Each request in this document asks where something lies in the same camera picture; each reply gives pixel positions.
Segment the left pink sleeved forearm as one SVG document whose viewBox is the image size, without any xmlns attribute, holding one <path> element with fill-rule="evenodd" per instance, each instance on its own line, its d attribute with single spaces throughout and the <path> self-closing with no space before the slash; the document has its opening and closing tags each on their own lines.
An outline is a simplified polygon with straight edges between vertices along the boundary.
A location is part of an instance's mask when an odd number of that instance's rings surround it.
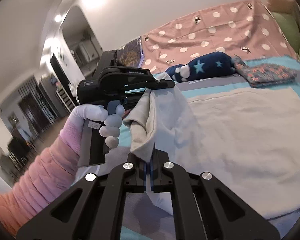
<svg viewBox="0 0 300 240">
<path fill-rule="evenodd" d="M 0 194 L 0 223 L 12 237 L 66 191 L 78 170 L 82 127 L 66 122 L 53 144 L 37 155 L 11 191 Z"/>
</svg>

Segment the left white gloved hand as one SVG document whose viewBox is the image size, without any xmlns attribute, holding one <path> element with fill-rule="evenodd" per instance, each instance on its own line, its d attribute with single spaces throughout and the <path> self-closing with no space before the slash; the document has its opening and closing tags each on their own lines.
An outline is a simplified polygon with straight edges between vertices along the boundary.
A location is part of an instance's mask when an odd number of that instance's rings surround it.
<svg viewBox="0 0 300 240">
<path fill-rule="evenodd" d="M 115 107 L 115 113 L 109 114 L 102 106 L 84 104 L 74 108 L 70 113 L 63 129 L 60 131 L 60 138 L 74 152 L 81 149 L 81 139 L 84 123 L 88 127 L 100 133 L 105 139 L 106 145 L 114 149 L 119 145 L 120 127 L 125 109 L 122 105 Z"/>
</svg>

